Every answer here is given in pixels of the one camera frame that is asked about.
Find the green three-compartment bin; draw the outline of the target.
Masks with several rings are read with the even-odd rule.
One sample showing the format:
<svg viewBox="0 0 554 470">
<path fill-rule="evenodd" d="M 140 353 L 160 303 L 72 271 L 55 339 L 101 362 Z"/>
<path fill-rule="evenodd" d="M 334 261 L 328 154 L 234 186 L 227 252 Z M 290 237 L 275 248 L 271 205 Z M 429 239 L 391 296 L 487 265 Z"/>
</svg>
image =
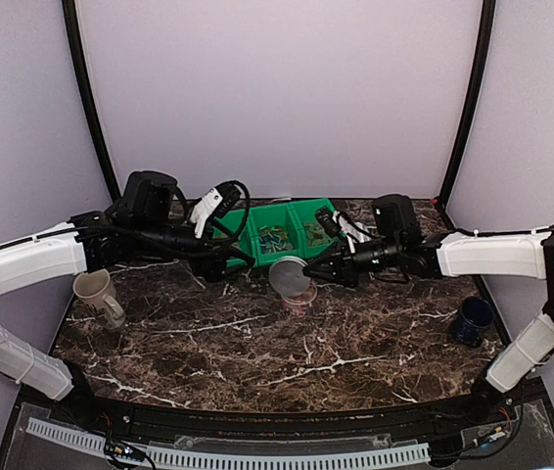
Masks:
<svg viewBox="0 0 554 470">
<path fill-rule="evenodd" d="M 233 247 L 253 257 L 255 267 L 270 265 L 282 256 L 314 259 L 336 241 L 315 217 L 323 208 L 335 210 L 329 199 L 251 207 Z"/>
</svg>

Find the left black frame post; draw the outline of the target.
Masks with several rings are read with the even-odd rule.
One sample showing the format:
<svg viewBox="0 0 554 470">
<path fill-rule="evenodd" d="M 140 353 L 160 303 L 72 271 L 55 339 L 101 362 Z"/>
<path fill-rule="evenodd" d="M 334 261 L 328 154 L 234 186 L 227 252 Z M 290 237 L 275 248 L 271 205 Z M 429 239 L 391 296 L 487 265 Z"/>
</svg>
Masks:
<svg viewBox="0 0 554 470">
<path fill-rule="evenodd" d="M 120 189 L 95 103 L 81 36 L 77 3 L 74 0 L 62 0 L 61 4 L 69 53 L 82 110 L 108 195 L 112 201 L 115 201 L 120 196 Z"/>
</svg>

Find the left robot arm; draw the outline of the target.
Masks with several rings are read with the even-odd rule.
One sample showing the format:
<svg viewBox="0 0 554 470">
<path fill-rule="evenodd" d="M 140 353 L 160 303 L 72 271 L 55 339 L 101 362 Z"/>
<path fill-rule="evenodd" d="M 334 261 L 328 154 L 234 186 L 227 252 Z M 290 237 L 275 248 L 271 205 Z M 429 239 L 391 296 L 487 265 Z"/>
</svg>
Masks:
<svg viewBox="0 0 554 470">
<path fill-rule="evenodd" d="M 122 195 L 104 211 L 71 217 L 45 231 L 0 244 L 0 297 L 47 280 L 93 273 L 124 261 L 189 262 L 209 282 L 223 279 L 229 259 L 254 265 L 235 248 L 251 212 L 247 186 L 227 180 L 189 202 L 167 174 L 132 172 Z M 56 359 L 0 325 L 0 374 L 62 402 L 81 427 L 102 418 L 102 406 L 80 368 Z"/>
</svg>

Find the wrapped colourful candies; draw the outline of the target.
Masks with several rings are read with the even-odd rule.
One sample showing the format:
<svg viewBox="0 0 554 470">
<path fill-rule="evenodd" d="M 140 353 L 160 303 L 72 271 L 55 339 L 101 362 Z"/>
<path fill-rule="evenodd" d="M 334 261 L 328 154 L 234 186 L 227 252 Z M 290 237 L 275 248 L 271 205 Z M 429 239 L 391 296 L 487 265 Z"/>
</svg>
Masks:
<svg viewBox="0 0 554 470">
<path fill-rule="evenodd" d="M 257 240 L 262 255 L 286 252 L 294 248 L 288 231 L 282 225 L 260 227 L 257 232 Z"/>
</svg>

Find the black frame post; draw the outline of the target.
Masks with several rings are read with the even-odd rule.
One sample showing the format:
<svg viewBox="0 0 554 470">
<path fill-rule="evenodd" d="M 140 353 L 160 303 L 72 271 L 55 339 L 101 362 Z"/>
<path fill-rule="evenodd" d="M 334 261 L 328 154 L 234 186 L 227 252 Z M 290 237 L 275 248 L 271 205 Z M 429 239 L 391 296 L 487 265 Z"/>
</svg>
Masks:
<svg viewBox="0 0 554 470">
<path fill-rule="evenodd" d="M 82 110 L 108 195 L 112 201 L 115 201 L 120 196 L 120 189 L 95 103 L 81 36 L 77 3 L 74 0 L 62 0 L 61 4 L 69 53 Z"/>
<path fill-rule="evenodd" d="M 439 194 L 436 197 L 437 207 L 441 212 L 444 212 L 446 210 L 448 203 L 450 202 L 469 141 L 472 124 L 474 121 L 482 89 L 490 39 L 494 24 L 495 11 L 495 0 L 484 0 L 482 2 L 475 51 L 462 112 L 458 122 L 458 127 L 444 178 L 439 189 Z"/>
</svg>

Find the beige ceramic mug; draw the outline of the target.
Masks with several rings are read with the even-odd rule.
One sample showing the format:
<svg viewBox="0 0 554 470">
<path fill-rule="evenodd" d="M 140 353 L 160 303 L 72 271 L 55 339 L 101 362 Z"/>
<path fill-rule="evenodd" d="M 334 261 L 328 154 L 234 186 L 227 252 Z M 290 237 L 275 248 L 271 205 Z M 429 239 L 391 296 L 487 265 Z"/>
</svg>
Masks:
<svg viewBox="0 0 554 470">
<path fill-rule="evenodd" d="M 72 291 L 87 306 L 100 310 L 110 329 L 123 325 L 125 311 L 116 298 L 115 285 L 107 269 L 78 274 Z"/>
</svg>

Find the right black frame post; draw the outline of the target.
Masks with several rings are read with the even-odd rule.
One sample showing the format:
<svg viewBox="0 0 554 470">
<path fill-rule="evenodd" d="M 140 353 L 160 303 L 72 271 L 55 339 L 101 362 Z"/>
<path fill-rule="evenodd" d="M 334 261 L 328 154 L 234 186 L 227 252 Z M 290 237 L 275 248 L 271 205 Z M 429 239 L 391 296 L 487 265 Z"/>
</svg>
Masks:
<svg viewBox="0 0 554 470">
<path fill-rule="evenodd" d="M 444 178 L 439 189 L 439 194 L 436 197 L 437 207 L 441 212 L 444 212 L 446 210 L 448 203 L 450 202 L 469 141 L 472 124 L 474 121 L 482 89 L 490 39 L 494 24 L 495 11 L 495 0 L 484 0 L 482 2 L 475 51 L 462 112 L 458 122 L 458 127 Z"/>
</svg>

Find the green yellow gummy candies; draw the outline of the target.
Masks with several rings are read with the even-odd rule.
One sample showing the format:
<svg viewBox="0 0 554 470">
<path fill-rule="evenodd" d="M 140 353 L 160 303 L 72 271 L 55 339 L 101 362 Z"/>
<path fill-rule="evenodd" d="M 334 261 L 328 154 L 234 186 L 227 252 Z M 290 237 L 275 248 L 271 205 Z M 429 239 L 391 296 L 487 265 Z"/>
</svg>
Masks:
<svg viewBox="0 0 554 470">
<path fill-rule="evenodd" d="M 329 245 L 332 239 L 317 221 L 309 221 L 303 224 L 306 244 L 309 248 Z"/>
</svg>

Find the white jar lid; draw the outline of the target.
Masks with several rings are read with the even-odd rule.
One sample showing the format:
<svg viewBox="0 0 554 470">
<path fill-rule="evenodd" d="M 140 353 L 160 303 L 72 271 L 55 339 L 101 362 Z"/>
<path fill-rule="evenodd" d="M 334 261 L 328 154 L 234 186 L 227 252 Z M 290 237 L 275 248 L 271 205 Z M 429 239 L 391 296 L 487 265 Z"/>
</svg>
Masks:
<svg viewBox="0 0 554 470">
<path fill-rule="evenodd" d="M 311 284 L 311 279 L 303 272 L 306 266 L 303 259 L 294 256 L 277 259 L 268 271 L 270 286 L 283 297 L 303 294 Z"/>
</svg>

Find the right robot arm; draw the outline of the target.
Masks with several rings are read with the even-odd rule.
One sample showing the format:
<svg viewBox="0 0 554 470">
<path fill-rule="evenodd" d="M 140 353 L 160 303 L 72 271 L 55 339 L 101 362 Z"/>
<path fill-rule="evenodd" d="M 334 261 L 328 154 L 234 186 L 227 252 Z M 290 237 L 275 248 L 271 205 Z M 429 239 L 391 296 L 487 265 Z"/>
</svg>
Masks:
<svg viewBox="0 0 554 470">
<path fill-rule="evenodd" d="M 379 197 L 372 213 L 375 234 L 340 211 L 317 210 L 317 221 L 336 241 L 309 261 L 303 274 L 345 287 L 357 286 L 363 273 L 388 268 L 423 279 L 500 275 L 545 281 L 547 301 L 541 311 L 490 364 L 485 387 L 464 401 L 464 417 L 483 425 L 499 411 L 500 394 L 515 388 L 554 353 L 554 224 L 501 232 L 454 229 L 425 237 L 407 196 Z"/>
</svg>

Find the dark blue mug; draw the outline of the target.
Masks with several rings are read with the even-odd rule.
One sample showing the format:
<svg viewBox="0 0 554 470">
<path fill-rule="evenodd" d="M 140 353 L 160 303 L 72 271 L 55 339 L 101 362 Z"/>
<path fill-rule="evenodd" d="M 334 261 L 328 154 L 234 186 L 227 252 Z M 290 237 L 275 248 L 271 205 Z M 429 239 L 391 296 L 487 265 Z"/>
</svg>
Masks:
<svg viewBox="0 0 554 470">
<path fill-rule="evenodd" d="M 476 349 L 483 343 L 483 334 L 494 320 L 490 304 L 479 297 L 463 300 L 450 325 L 450 335 L 454 342 Z"/>
</svg>

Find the black front rail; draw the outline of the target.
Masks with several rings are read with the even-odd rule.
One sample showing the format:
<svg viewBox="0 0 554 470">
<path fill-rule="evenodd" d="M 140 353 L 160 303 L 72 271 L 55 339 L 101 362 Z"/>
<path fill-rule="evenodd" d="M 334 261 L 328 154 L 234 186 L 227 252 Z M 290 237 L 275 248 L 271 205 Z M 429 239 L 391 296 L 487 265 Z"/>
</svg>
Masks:
<svg viewBox="0 0 554 470">
<path fill-rule="evenodd" d="M 146 441 L 172 441 L 182 435 L 233 440 L 303 440 L 389 434 L 394 438 L 442 438 L 472 422 L 460 416 L 468 396 L 411 405 L 319 413 L 236 413 L 190 410 L 95 400 L 112 418 L 113 433 Z"/>
</svg>

